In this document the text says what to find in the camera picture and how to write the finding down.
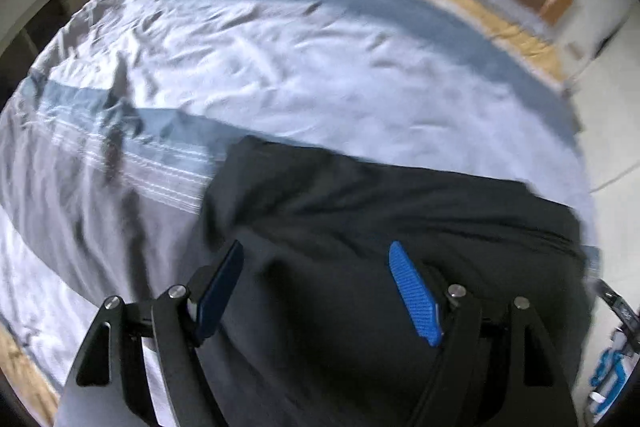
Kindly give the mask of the black long puffer coat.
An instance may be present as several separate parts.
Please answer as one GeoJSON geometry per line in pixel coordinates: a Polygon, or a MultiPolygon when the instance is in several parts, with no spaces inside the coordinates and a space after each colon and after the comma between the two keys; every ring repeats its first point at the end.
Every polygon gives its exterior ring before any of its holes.
{"type": "Polygon", "coordinates": [[[230,425],[576,424],[579,225],[523,183],[246,138],[202,222],[245,253],[204,350],[230,425]]]}

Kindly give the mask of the striped bed duvet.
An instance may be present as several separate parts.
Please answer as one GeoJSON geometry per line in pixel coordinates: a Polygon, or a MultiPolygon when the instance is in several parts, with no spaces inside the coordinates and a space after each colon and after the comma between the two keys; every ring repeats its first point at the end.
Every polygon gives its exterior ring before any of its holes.
{"type": "Polygon", "coordinates": [[[585,167],[555,57],[476,0],[89,0],[1,113],[1,318],[59,426],[232,426],[194,343],[203,202],[246,138],[523,183],[585,167]]]}

